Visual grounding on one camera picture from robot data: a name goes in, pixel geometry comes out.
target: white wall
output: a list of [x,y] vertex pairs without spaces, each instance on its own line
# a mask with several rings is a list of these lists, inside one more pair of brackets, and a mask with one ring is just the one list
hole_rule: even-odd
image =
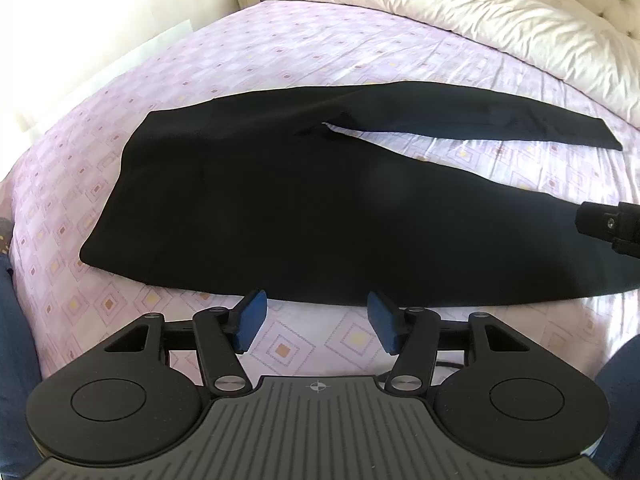
[[235,10],[236,0],[0,0],[0,144],[151,38]]

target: blue gripper pad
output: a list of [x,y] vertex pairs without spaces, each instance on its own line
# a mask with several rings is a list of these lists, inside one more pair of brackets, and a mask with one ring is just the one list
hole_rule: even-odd
[[234,351],[246,352],[267,317],[267,293],[259,290],[242,310],[238,331],[234,335]]
[[398,355],[400,336],[396,332],[394,315],[375,292],[367,296],[367,317],[385,352]]

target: black fabric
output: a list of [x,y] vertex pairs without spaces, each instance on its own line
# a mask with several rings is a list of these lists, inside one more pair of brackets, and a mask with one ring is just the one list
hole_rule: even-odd
[[[640,285],[639,260],[577,233],[577,205],[321,124],[349,116],[364,130],[404,121],[417,133],[464,135],[463,121],[430,123],[438,114],[432,105],[407,105],[402,116],[384,106],[396,102],[390,88],[405,92],[398,103],[406,104],[420,101],[413,92],[436,101],[438,87],[252,92],[153,112],[124,149],[119,180],[81,260],[151,285],[215,294],[264,288],[270,298],[335,304],[363,304],[372,289],[401,304],[480,306]],[[572,127],[575,114],[554,110],[542,120],[530,100],[507,98],[514,118],[553,125],[547,140],[584,143],[585,124]],[[461,104],[461,120],[465,111]],[[477,138],[467,126],[465,138]],[[505,126],[486,132],[500,139],[539,134]],[[602,130],[592,133],[594,144],[610,141]]]

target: person's leg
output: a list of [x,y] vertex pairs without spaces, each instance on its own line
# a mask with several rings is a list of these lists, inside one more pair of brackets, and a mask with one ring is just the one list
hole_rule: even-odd
[[640,335],[628,341],[595,379],[609,401],[609,425],[593,461],[614,478],[638,478],[640,466]]
[[3,236],[0,245],[0,474],[8,480],[22,478],[42,460],[27,429],[25,415],[27,397],[42,378],[31,329],[15,296],[13,271],[5,253],[6,234]]

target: black cable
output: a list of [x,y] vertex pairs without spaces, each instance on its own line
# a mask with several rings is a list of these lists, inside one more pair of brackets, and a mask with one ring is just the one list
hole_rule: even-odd
[[[436,361],[436,366],[440,366],[443,368],[456,368],[458,370],[462,369],[465,367],[465,365],[460,364],[460,363],[454,363],[452,361]],[[378,376],[376,376],[376,380],[379,383],[385,383],[386,379],[389,377],[389,374],[391,373],[391,370],[389,370],[388,372],[384,372],[383,374],[380,374]]]

